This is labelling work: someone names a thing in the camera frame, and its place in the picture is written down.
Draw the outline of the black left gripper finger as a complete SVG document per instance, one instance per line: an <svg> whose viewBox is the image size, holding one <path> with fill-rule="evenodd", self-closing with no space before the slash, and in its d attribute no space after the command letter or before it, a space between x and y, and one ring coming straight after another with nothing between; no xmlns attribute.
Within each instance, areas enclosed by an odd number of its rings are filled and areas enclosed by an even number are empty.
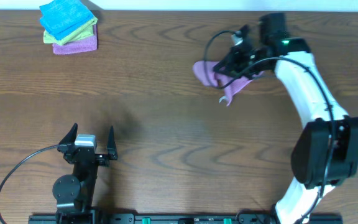
<svg viewBox="0 0 358 224"><path fill-rule="evenodd" d="M69 144L73 144L75 142L75 139L76 139L77 131L78 131L78 124L75 123L71 127L69 132L65 135L65 137L59 142L59 145L60 146L67 146Z"/></svg>
<svg viewBox="0 0 358 224"><path fill-rule="evenodd" d="M114 127L111 126L108 135L107 152L109 160L117 160L117 147L114 138Z"/></svg>

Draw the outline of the purple microfiber cloth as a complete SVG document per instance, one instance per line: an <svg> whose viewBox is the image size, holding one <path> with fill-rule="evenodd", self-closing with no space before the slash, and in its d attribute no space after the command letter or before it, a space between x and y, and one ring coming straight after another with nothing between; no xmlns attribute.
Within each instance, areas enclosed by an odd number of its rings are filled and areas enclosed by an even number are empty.
<svg viewBox="0 0 358 224"><path fill-rule="evenodd" d="M204 86L214 87L217 86L219 83L223 85L228 84L232 80L231 77L213 71L213 67L217 64L218 62L216 61L207 61L205 71L204 62L198 61L193 65L193 73ZM225 101L226 106L229 106L234 96L251 82L252 80L246 77L234 80L228 87L225 87L225 89L223 90L224 95L219 99L219 103Z"/></svg>

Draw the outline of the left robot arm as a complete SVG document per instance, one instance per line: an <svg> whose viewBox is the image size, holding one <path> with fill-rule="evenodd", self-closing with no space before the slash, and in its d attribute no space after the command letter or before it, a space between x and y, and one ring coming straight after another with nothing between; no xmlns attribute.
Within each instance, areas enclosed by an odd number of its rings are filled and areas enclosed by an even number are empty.
<svg viewBox="0 0 358 224"><path fill-rule="evenodd" d="M67 163L73 166L71 174L59 177L52 189L57 201L55 219L57 224L97 224L107 223L105 214L92 206L98 168L108 167L117 159L114 128L108 135L107 153L96 153L96 136L77 134L74 124L59 142L58 151Z"/></svg>

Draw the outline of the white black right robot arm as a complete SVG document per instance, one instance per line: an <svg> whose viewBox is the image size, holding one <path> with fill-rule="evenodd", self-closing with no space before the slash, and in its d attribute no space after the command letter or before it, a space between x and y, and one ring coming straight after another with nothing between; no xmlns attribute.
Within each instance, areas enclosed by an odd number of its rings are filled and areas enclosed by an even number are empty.
<svg viewBox="0 0 358 224"><path fill-rule="evenodd" d="M213 71L230 82L253 80L261 72L273 71L287 89L303 127L291 154L293 180L264 222L341 223L340 216L316 216L313 210L357 172L358 117L349 116L332 96L309 45L290 35L284 14L259 19L259 48L252 46L248 33L247 26L231 32L233 45Z"/></svg>

